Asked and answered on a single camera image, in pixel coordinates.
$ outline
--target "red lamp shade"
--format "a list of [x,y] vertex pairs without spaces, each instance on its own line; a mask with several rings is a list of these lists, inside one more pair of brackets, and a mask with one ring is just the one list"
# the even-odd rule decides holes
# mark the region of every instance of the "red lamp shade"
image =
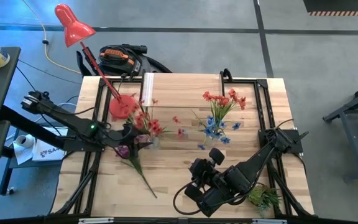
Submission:
[[73,11],[66,4],[57,5],[55,14],[65,28],[65,42],[67,47],[96,33],[92,27],[78,21]]

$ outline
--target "concrete floor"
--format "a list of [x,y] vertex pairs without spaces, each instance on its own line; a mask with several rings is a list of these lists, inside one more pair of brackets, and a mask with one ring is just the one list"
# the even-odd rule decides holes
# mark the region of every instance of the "concrete floor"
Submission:
[[[28,2],[48,25],[59,25],[53,8],[65,2],[80,20],[96,27],[258,28],[252,0]],[[358,30],[358,17],[310,17],[302,0],[259,2],[266,29]],[[0,24],[38,22],[20,0],[0,0]],[[20,46],[21,60],[80,83],[79,75],[46,60],[42,39],[43,33],[38,31],[0,30],[0,45]],[[48,32],[48,39],[51,58],[77,69],[78,46],[67,49],[62,32]],[[218,73],[227,67],[236,77],[266,77],[259,34],[98,32],[86,40],[95,52],[104,45],[124,43],[146,45],[148,56],[173,72]],[[267,45],[274,77],[285,79],[295,124],[300,131],[310,132],[303,145],[315,214],[358,221],[358,180],[350,184],[342,180],[343,175],[356,171],[349,143],[340,122],[325,124],[321,119],[358,90],[358,35],[267,35]],[[21,62],[18,67],[36,89],[49,91],[55,103],[80,90],[79,84],[57,80]],[[29,90],[23,77],[15,73],[5,104],[35,119],[19,104]],[[0,196],[0,219],[46,215],[55,195],[58,171],[59,167],[14,170],[10,185],[18,191]]]

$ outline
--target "yellow cable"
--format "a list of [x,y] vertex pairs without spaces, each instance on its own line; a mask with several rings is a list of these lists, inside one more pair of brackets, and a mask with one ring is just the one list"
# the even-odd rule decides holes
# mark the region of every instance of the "yellow cable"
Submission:
[[[28,5],[28,3],[27,3],[25,0],[22,0],[22,1],[23,1],[24,4],[32,11],[32,13],[34,13],[34,15],[36,16],[36,18],[38,19],[38,21],[41,23],[42,29],[44,30],[44,40],[47,40],[47,31],[45,30],[44,24],[42,23],[41,19],[38,17],[37,13],[34,12],[34,10]],[[68,67],[63,66],[63,65],[60,65],[60,64],[58,64],[57,62],[54,62],[52,59],[50,59],[49,56],[48,56],[48,53],[47,53],[47,45],[46,45],[46,44],[44,44],[44,52],[45,52],[46,58],[47,58],[50,62],[52,62],[53,64],[55,64],[55,65],[57,65],[57,66],[59,66],[59,67],[61,67],[61,68],[67,69],[67,70],[69,70],[69,71],[71,71],[71,72],[75,72],[75,73],[81,74],[81,72],[79,72],[79,71],[76,71],[76,70],[74,70],[74,69],[68,68]]]

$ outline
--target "desk lamp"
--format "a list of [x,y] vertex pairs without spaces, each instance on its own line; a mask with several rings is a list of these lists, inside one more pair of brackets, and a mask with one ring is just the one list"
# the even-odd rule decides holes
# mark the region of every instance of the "desk lamp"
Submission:
[[120,95],[118,91],[109,83],[109,80],[104,76],[96,63],[90,49],[85,47],[82,42],[84,39],[92,36],[96,31],[88,24],[78,21],[73,11],[66,4],[58,4],[55,8],[55,14],[59,18],[63,27],[65,28],[65,43],[67,47],[80,42],[84,53],[89,58],[90,64],[98,71],[98,74],[103,78],[109,87],[114,99],[110,101],[110,112],[113,119],[127,119],[131,108],[135,106],[135,99],[129,95]]

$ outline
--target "wooden table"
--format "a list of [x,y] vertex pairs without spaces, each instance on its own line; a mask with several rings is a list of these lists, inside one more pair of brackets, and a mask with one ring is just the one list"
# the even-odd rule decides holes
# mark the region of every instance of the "wooden table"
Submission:
[[[196,158],[208,158],[209,150],[197,149],[197,144],[203,142],[204,134],[197,131],[198,121],[191,110],[201,118],[206,118],[210,114],[209,104],[202,99],[202,94],[206,90],[210,91],[211,94],[221,93],[220,75],[156,73],[151,76],[153,76],[152,81],[150,81],[150,75],[145,76],[143,99],[152,97],[160,100],[160,103],[153,107],[154,118],[158,118],[162,126],[166,126],[167,130],[172,131],[172,133],[164,134],[161,139],[162,148],[160,150],[140,151],[144,174],[158,198],[153,197],[140,175],[133,168],[122,164],[120,159],[115,156],[114,151],[107,148],[102,154],[99,166],[91,211],[93,217],[182,217],[183,215],[177,213],[172,206],[173,195],[180,187],[190,181],[191,174],[188,168],[191,163]],[[99,79],[100,77],[84,77],[76,111],[94,106]],[[268,78],[267,82],[276,124],[292,118],[283,79]],[[237,131],[227,129],[226,134],[232,139],[230,144],[218,143],[216,145],[226,156],[224,162],[218,167],[220,171],[240,161],[246,161],[259,149],[257,131],[260,129],[254,88],[246,84],[225,84],[224,86],[226,94],[233,88],[240,96],[246,96],[247,106],[244,111],[233,110],[225,117],[225,121],[241,122],[241,127]],[[120,93],[136,93],[135,98],[139,98],[140,83],[123,83]],[[104,105],[104,96],[102,97],[101,107]],[[267,114],[264,99],[262,106],[264,114]],[[93,112],[89,111],[79,116],[91,118],[92,115]],[[178,116],[181,121],[180,125],[172,121],[174,116]],[[112,128],[122,129],[122,123],[111,122]],[[292,127],[292,122],[281,126],[282,129]],[[178,128],[187,130],[183,139],[177,136]],[[78,185],[83,158],[84,153],[76,152],[63,161],[52,212],[62,207]],[[283,155],[282,160],[288,188],[302,206],[308,212],[313,213],[302,163],[291,154]],[[259,182],[268,184],[266,170],[262,173]],[[85,207],[88,187],[85,189],[81,209]],[[186,212],[197,209],[195,203],[183,193],[178,197],[177,205],[179,209]],[[281,210],[283,213],[285,212],[283,203]],[[272,211],[267,212],[266,217],[272,216]],[[199,213],[192,217],[205,216]],[[238,206],[223,205],[211,218],[251,217],[260,217],[260,215],[257,213],[257,207],[246,200]]]

